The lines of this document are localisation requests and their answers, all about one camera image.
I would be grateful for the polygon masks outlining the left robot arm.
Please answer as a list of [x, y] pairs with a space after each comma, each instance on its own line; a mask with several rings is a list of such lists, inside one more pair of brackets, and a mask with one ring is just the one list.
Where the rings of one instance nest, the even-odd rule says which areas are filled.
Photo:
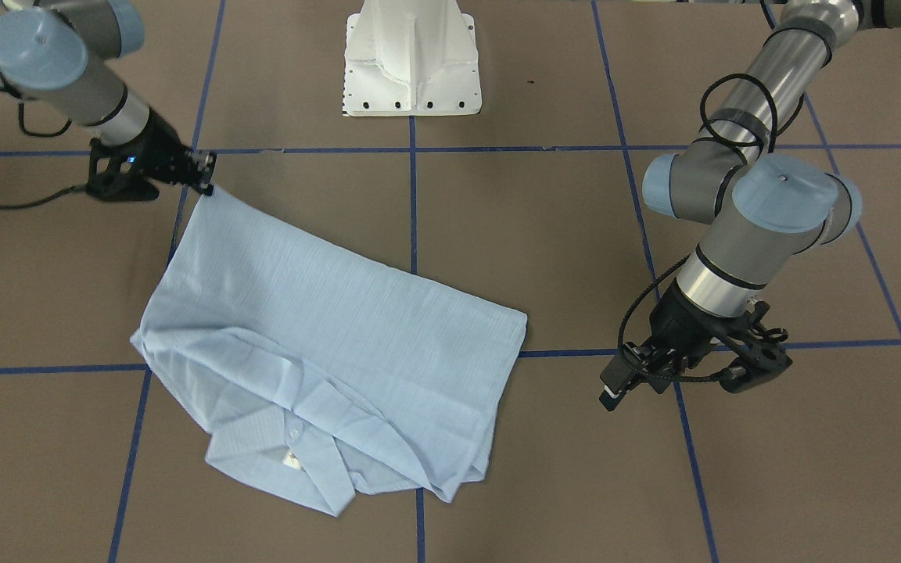
[[779, 137], [815, 76], [865, 30], [901, 28], [901, 1], [789, 1], [752, 64], [683, 151], [655, 158], [641, 181], [655, 213], [705, 225], [648, 317], [642, 343], [622, 341], [601, 372], [601, 405], [614, 411], [638, 385], [715, 382], [741, 393], [792, 365], [785, 328], [764, 324], [761, 292], [795, 254], [843, 238], [860, 221], [859, 190], [837, 174], [780, 153]]

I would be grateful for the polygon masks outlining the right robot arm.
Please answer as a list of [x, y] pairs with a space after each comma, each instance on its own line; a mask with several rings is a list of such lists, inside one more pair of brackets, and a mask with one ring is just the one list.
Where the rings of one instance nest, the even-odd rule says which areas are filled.
[[60, 195], [152, 202], [157, 186], [214, 192], [216, 154], [190, 149], [172, 126], [109, 67], [135, 53], [145, 26], [129, 1], [4, 1], [0, 92], [40, 101], [91, 135], [87, 179]]

